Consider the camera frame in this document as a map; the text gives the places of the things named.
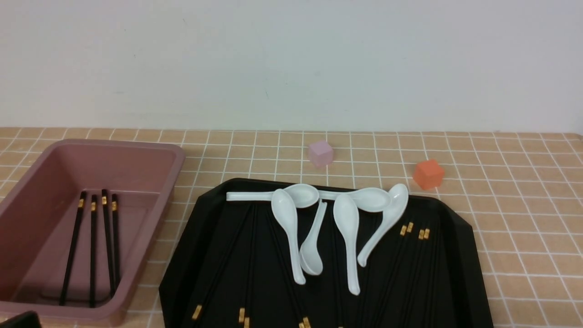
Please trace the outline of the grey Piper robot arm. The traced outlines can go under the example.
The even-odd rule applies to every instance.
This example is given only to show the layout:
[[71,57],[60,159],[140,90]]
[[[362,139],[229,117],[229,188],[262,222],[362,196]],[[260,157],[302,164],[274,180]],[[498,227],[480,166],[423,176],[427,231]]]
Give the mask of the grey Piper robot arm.
[[28,311],[3,321],[0,328],[41,328],[41,322],[36,312]]

